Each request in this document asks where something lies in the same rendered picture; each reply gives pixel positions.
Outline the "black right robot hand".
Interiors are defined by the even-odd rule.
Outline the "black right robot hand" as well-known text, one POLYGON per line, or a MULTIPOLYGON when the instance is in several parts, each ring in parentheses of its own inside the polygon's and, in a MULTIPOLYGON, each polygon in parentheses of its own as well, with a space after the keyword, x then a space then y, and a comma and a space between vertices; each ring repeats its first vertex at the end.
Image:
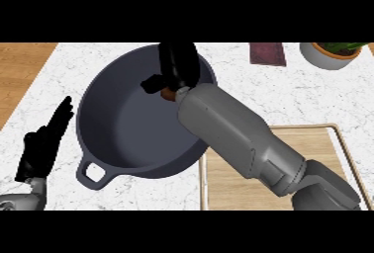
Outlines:
POLYGON ((199 63, 192 42, 160 42, 158 45, 160 73, 153 74, 140 86, 147 94, 163 88, 177 92, 192 88, 199 78, 199 63))

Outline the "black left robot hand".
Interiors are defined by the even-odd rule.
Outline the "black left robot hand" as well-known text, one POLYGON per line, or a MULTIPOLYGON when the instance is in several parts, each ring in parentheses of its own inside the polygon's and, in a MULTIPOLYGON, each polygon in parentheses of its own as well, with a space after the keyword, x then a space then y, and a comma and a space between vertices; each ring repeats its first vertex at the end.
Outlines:
POLYGON ((54 110, 48 124, 24 134, 24 148, 16 171, 16 182, 26 182, 32 178, 47 178, 50 175, 61 136, 72 118, 70 109, 70 96, 66 96, 54 110))

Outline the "brown sweet potato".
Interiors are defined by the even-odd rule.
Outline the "brown sweet potato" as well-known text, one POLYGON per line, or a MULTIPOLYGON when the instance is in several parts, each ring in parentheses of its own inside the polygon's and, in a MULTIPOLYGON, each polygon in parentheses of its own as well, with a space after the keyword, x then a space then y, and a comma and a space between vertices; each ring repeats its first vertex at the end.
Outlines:
POLYGON ((169 90, 169 88, 163 88, 160 90, 160 97, 166 100, 166 101, 174 101, 175 100, 175 92, 169 90))

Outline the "dark grey pot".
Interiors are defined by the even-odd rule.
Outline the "dark grey pot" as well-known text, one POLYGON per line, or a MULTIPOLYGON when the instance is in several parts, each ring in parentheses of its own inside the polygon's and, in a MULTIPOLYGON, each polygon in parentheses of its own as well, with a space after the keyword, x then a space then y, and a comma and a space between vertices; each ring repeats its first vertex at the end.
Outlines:
MULTIPOLYGON (((178 122, 178 105, 140 86, 160 73, 158 45, 131 50, 106 65, 78 104, 82 157, 75 178, 90 190, 101 189, 119 175, 159 179, 178 174, 206 149, 178 122)), ((214 73, 199 55, 197 63, 196 84, 212 84, 214 73)))

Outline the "pale wooden tray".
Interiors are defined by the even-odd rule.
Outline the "pale wooden tray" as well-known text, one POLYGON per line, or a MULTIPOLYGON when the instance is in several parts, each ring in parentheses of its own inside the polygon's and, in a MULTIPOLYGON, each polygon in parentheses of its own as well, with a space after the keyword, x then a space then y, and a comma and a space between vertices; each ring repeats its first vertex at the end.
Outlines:
POLYGON ((335 125, 273 126, 249 159, 251 176, 212 150, 199 160, 200 207, 209 211, 374 210, 335 125))

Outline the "dark red book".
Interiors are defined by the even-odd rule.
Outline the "dark red book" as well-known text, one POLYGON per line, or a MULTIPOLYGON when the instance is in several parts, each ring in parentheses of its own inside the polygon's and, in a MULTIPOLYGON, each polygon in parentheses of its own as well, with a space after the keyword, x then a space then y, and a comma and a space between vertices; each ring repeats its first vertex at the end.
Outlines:
POLYGON ((251 42, 249 62, 260 65, 285 66, 282 44, 279 42, 251 42))

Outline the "white potted plant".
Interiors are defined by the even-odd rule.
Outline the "white potted plant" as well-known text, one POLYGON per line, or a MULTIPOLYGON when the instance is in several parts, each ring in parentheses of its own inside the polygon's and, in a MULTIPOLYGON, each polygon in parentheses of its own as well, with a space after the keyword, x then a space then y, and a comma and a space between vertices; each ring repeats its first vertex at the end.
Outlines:
POLYGON ((347 66, 360 54, 362 48, 357 48, 350 55, 339 55, 326 51, 316 42, 301 42, 299 52, 305 61, 319 69, 338 70, 347 66))

